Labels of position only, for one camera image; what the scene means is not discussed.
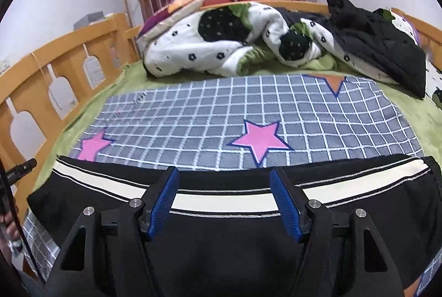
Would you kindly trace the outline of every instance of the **person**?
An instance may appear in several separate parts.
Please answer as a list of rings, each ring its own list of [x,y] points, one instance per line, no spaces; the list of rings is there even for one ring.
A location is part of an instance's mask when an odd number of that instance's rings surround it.
[[[19,209],[17,206],[15,206],[15,210],[18,213]],[[10,211],[5,215],[0,215],[0,223],[4,223],[7,226],[6,233],[13,241],[18,240],[20,238],[20,233],[18,231],[18,228],[13,220],[12,213]],[[0,233],[0,251],[3,254],[6,262],[19,275],[22,285],[26,289],[30,297],[42,297],[43,285],[39,281],[36,281],[32,277],[28,276],[26,273],[22,271],[17,271],[15,267],[12,265],[12,252],[2,233]]]

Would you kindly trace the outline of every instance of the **gray checkered mat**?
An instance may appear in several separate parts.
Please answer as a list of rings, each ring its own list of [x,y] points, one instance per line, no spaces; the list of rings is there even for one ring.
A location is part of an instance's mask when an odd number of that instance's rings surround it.
[[[337,94],[325,79],[304,75],[222,78],[109,97],[69,156],[78,157],[81,140],[104,130],[113,141],[98,152],[98,162],[255,168],[251,149],[230,145],[246,133],[245,120],[258,126],[279,122],[276,135],[290,147],[269,150],[263,167],[392,153],[423,156],[400,110],[372,80],[346,77]],[[47,276],[58,247],[32,212],[24,229]]]

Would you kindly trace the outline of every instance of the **blue rubber pad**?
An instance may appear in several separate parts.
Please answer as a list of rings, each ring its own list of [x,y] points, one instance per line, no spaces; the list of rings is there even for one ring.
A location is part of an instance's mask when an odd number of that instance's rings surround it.
[[[279,213],[288,235],[299,242],[302,237],[299,226],[299,211],[275,169],[270,171],[270,189],[278,205]]]
[[[166,220],[170,208],[172,207],[172,203],[175,199],[179,186],[180,172],[175,168],[167,180],[160,197],[158,197],[156,204],[153,206],[152,213],[150,215],[150,228],[147,231],[147,236],[150,239],[153,239],[158,233],[160,233],[164,221]]]

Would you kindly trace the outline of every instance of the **silver bolt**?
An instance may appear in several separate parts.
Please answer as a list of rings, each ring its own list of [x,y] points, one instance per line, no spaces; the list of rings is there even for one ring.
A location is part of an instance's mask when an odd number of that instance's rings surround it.
[[[321,207],[321,202],[319,202],[318,200],[310,200],[309,206],[313,209],[318,209],[319,207]]]
[[[94,211],[95,211],[95,209],[93,207],[86,207],[83,210],[83,214],[86,216],[90,216],[90,215],[92,215],[92,213],[94,213]]]
[[[358,217],[364,218],[365,216],[367,216],[367,212],[365,212],[365,210],[363,209],[356,209],[356,215]]]
[[[139,198],[134,198],[133,200],[130,200],[129,206],[131,207],[138,207],[141,204],[141,200]]]

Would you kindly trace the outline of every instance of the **wall socket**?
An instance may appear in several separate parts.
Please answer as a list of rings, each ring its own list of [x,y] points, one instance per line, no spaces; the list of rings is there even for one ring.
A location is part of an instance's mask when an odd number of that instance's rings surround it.
[[[10,61],[9,57],[6,56],[0,60],[0,72],[3,72],[8,68],[10,68]]]

